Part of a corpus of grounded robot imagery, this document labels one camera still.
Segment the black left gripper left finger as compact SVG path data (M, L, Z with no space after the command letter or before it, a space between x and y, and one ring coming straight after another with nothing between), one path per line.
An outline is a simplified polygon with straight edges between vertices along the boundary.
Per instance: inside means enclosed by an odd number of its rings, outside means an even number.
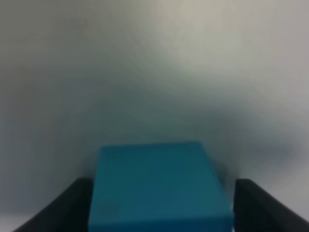
M76 179L54 201L16 232L87 232L93 181Z

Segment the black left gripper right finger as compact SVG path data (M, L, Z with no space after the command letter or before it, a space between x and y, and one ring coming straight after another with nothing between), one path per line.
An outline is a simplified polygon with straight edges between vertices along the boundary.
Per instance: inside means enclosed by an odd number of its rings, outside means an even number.
M234 194L236 232L309 232L309 223L250 179L237 179Z

